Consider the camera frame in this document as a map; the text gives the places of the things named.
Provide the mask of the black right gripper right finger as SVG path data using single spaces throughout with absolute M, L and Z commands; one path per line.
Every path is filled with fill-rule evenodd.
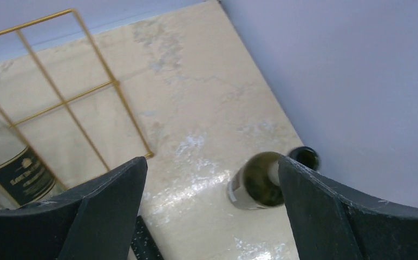
M 286 156 L 278 176 L 300 259 L 418 259 L 418 208 L 370 196 Z

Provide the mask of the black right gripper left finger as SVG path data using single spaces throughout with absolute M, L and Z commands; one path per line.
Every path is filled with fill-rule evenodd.
M 0 210 L 0 259 L 126 259 L 147 170 L 136 157 L 49 199 Z

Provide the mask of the clear glass bottle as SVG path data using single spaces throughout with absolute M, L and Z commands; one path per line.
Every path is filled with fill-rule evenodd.
M 36 152 L 0 120 L 0 209 L 18 209 L 65 190 Z

